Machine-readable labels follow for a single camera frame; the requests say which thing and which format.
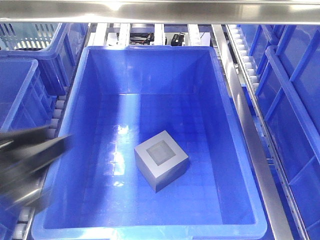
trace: bin floor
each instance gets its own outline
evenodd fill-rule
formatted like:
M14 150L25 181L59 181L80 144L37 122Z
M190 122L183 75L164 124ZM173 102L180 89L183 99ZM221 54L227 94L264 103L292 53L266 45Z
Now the bin floor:
M155 193L134 147L167 130L189 156L186 173ZM196 94L103 95L80 227L222 224Z

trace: metal rail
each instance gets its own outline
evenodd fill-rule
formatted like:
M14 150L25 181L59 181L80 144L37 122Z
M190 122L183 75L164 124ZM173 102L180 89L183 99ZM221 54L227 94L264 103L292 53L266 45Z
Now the metal rail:
M283 209L275 182L270 172L265 152L242 90L221 25L212 25L220 56L235 103L247 148L261 191L266 213L275 240L293 240L289 223Z
M319 0L0 0L0 22L320 24Z
M285 196L287 198L287 202L289 204L289 207L291 209L291 213L292 213L294 222L295 222L295 224L297 226L297 230L298 230L298 232L299 232L299 234L300 234L302 239L308 240L309 236L307 234L307 230L306 230L306 228L304 226L304 223L303 223L302 217L300 215L298 206L297 206L296 201L295 201L295 199L293 197L292 191L291 191L291 189L289 187L289 183L287 181L284 169L283 169L283 167L281 165L280 158L278 156L278 153L276 151L275 145L274 145L274 143L272 141L272 138L270 136L269 130L268 130L267 126L266 126L266 123L264 121L264 118L263 118L263 115L261 113L260 107L258 105L258 100L257 100L256 95L255 95L255 88L253 87L253 84L250 81L250 76L248 75L248 73L246 71L245 62L244 62L244 60L243 60L243 58L241 56L241 53L239 52L239 49L237 48L236 40L233 38L233 35L231 33L231 29L229 28L229 26L226 26L226 30L227 30L227 33L228 33L232 48L234 50L234 53L235 53L235 56L236 56L236 59L237 59L238 65L239 65L239 69L243 73L243 78L244 78L244 81L245 81L245 84L246 84L250 99L252 101L255 114L257 115L257 117L259 119L259 122L261 124L263 134L264 134L265 139L267 141L267 145L268 145L270 154L272 156L273 163L275 165L275 168L277 170L279 179L281 181L281 185L282 185L283 191L285 193Z

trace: gray cube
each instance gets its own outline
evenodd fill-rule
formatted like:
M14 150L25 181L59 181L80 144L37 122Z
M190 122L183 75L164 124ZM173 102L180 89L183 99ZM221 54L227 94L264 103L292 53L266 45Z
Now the gray cube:
M184 174L188 155L162 131L134 148L135 164L155 192Z

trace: steel shelf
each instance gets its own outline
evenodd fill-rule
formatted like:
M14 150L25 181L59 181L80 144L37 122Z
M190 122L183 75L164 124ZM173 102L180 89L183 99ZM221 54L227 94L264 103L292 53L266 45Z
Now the steel shelf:
M0 0L0 22L320 24L319 0Z

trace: blue crate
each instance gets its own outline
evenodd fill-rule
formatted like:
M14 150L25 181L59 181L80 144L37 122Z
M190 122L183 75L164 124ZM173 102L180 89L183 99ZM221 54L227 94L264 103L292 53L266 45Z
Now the blue crate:
M273 31L271 25L259 25L252 42L249 56L253 56L257 65L256 74L261 75L267 64L265 50L271 45L277 45L279 39Z
M268 64L256 95L303 222L310 237L317 239L320 135L275 50L271 46L265 51Z
M289 77L294 73L308 48L317 48L319 26L287 25L279 41L276 55L279 57Z
M84 23L0 23L0 57L37 59L47 92L65 95L87 29Z
M38 62L29 58L0 58L0 131L39 127L52 117L51 96L40 77ZM8 240L19 216L19 207L0 196L0 240Z
M288 26L284 34L276 55L320 132L320 28Z
M276 35L276 37L278 39L280 39L282 37L282 34L284 33L285 27L286 25L270 25L272 28L272 31L274 32L274 34Z
M167 130L188 154L180 178L155 193L134 147ZM59 135L34 240L259 239L267 223L244 137L210 47L87 47Z
M248 49L250 50L259 25L258 24L239 24L237 25L237 27L241 28L242 34L246 40Z

